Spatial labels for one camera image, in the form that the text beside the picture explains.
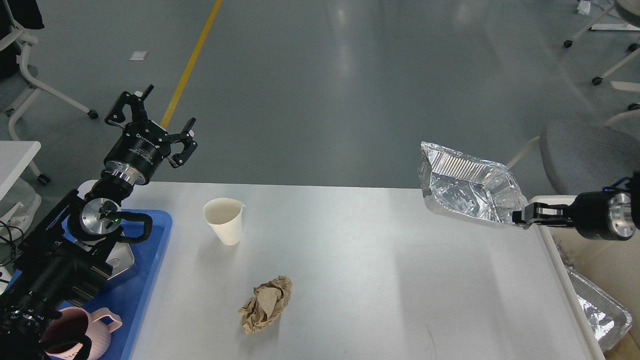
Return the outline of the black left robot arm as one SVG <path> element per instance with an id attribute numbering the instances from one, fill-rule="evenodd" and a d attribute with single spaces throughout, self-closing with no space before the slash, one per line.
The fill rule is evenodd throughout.
<path id="1" fill-rule="evenodd" d="M 14 268 L 20 271 L 1 295 L 1 358 L 48 360 L 48 351 L 78 346 L 78 360 L 94 347 L 89 335 L 45 340 L 60 306 L 82 306 L 96 297 L 114 268 L 108 256 L 115 245 L 139 244 L 153 230 L 146 213 L 122 210 L 135 186 L 150 183 L 162 162 L 183 166 L 198 148 L 190 118 L 170 134 L 147 116 L 144 92 L 122 92 L 105 123 L 119 127 L 121 137 L 103 160 L 100 179 L 84 196 L 69 191 L 19 245 Z"/>

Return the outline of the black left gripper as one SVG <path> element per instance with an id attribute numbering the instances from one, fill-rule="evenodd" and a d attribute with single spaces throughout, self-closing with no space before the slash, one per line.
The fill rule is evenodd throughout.
<path id="1" fill-rule="evenodd" d="M 122 135 L 107 153 L 103 163 L 107 170 L 132 169 L 130 177 L 135 185 L 147 185 L 162 161 L 170 154 L 169 145 L 182 144 L 180 152 L 167 159 L 174 169 L 182 167 L 198 148 L 193 127 L 197 121 L 190 118 L 182 131 L 169 134 L 148 117 L 145 100 L 154 89 L 149 84 L 144 91 L 122 91 L 104 118 L 104 123 L 122 130 Z"/>

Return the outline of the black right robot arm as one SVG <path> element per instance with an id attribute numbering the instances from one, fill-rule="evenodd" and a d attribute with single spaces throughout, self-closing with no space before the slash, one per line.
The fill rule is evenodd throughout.
<path id="1" fill-rule="evenodd" d="M 512 211 L 510 218 L 523 228 L 539 224 L 574 229 L 589 240 L 630 240 L 640 223 L 639 172 L 599 191 L 580 193 L 570 204 L 530 203 Z"/>

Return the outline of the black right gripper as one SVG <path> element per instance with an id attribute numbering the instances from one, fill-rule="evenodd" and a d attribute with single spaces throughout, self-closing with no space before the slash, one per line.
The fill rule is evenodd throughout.
<path id="1" fill-rule="evenodd" d="M 627 241 L 637 230 L 633 200 L 626 192 L 581 193 L 571 205 L 533 202 L 524 210 L 514 210 L 510 218 L 523 229 L 534 225 L 572 229 L 574 225 L 579 235 L 590 240 Z"/>

